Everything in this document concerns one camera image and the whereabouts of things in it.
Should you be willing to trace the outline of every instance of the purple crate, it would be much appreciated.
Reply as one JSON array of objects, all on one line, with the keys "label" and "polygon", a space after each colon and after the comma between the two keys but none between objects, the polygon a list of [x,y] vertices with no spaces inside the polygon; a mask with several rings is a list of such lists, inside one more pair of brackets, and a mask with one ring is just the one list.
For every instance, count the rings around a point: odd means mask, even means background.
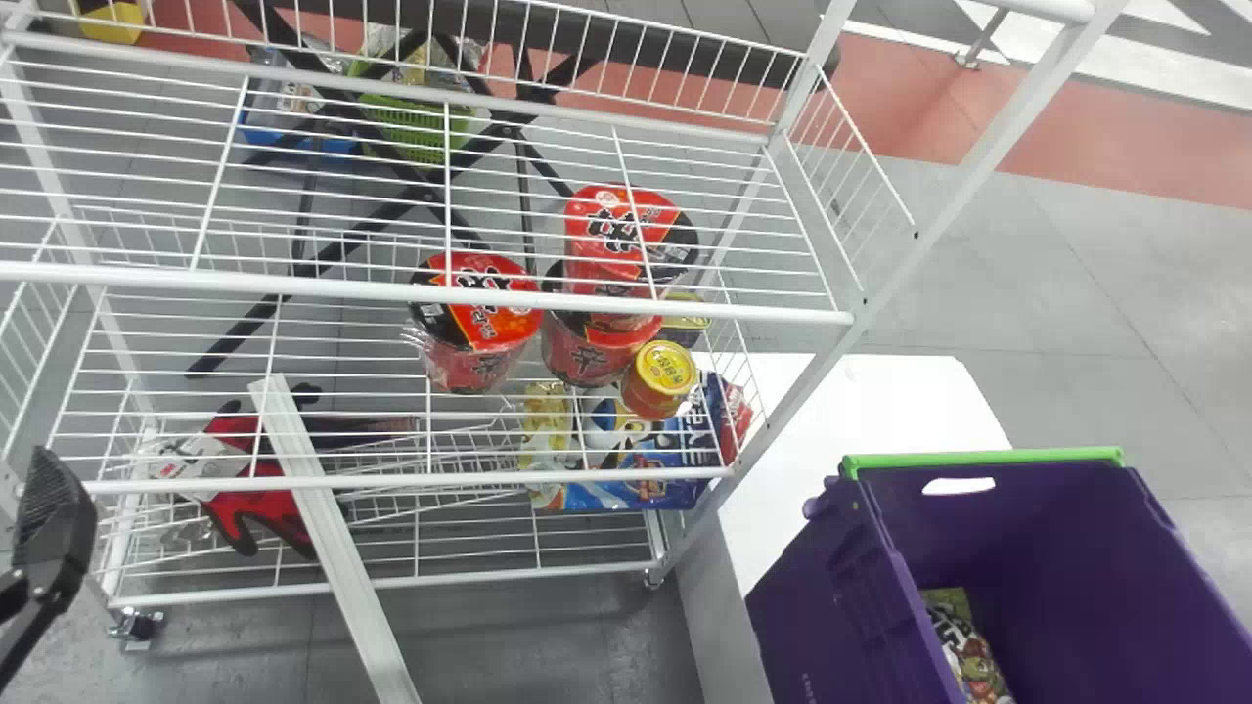
[{"label": "purple crate", "polygon": [[944,586],[968,593],[1019,704],[1252,701],[1252,638],[1134,470],[861,471],[808,509],[747,595],[776,704],[963,704],[918,594]]}]

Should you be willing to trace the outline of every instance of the wire basket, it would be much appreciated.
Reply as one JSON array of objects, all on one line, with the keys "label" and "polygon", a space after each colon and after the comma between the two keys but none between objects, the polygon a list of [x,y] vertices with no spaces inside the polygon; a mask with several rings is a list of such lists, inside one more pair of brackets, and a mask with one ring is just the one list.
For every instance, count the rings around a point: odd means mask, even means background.
[{"label": "wire basket", "polygon": [[[348,68],[348,75],[361,75],[369,66],[369,61],[358,59]],[[448,105],[448,114],[453,115],[447,129],[451,145],[444,145],[442,105],[414,103],[376,93],[362,95],[361,103],[366,105],[364,113],[369,119],[392,125],[382,128],[383,135],[389,142],[411,145],[396,147],[396,150],[416,164],[442,167],[444,148],[459,149],[468,139],[466,128],[468,127],[468,118],[473,115],[473,108]],[[374,154],[374,150],[368,144],[364,149],[366,154]]]}]

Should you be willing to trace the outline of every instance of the snack bag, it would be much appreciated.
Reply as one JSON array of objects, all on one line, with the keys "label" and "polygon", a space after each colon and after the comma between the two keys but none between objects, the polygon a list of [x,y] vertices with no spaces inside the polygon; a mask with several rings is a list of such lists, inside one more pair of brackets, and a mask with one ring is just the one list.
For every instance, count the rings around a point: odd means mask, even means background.
[{"label": "snack bag", "polygon": [[1014,704],[987,639],[974,630],[964,589],[921,593],[930,625],[943,644],[944,658],[968,704]]},{"label": "snack bag", "polygon": [[[735,435],[742,437],[752,411],[742,388],[724,385],[717,375],[701,372],[690,407],[665,421],[645,421],[620,398],[582,398],[581,436],[586,456],[600,468],[710,467],[737,455]],[[582,445],[571,437],[566,466],[580,468]],[[531,487],[531,505],[540,511],[618,511],[692,509],[709,480],[592,481]]]}]

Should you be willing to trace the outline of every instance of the red noodle cup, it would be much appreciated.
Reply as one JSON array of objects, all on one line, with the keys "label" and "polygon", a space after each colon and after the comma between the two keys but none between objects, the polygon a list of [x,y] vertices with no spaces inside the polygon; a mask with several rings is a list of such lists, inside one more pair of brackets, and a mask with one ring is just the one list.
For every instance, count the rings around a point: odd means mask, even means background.
[{"label": "red noodle cup", "polygon": [[639,188],[588,185],[566,202],[565,256],[571,279],[592,281],[568,281],[567,293],[651,298],[636,212],[659,296],[695,263],[700,237],[669,199]]},{"label": "red noodle cup", "polygon": [[[548,269],[543,291],[556,291],[561,264]],[[646,316],[646,324],[630,331],[613,331],[592,323],[591,313],[548,311],[543,314],[543,363],[556,378],[581,387],[607,386],[621,377],[635,352],[656,337],[661,316]]]},{"label": "red noodle cup", "polygon": [[[422,263],[412,283],[444,286],[444,254]],[[498,254],[453,252],[452,286],[498,291],[540,287],[526,269]],[[485,393],[503,381],[543,318],[536,308],[409,303],[422,342],[426,372],[441,391]]]}]

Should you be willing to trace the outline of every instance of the yellow object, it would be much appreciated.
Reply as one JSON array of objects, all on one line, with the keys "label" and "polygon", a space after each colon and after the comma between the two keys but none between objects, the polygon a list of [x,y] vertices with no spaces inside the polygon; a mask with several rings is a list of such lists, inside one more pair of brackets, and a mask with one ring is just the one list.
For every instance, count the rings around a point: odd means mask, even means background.
[{"label": "yellow object", "polygon": [[691,353],[667,339],[654,339],[635,356],[635,373],[651,391],[664,396],[686,396],[696,383]]},{"label": "yellow object", "polygon": [[99,20],[80,23],[83,34],[88,39],[108,41],[109,44],[134,44],[139,41],[139,35],[144,31],[144,10],[134,3],[114,3],[96,8],[95,10],[81,13],[84,18]]}]

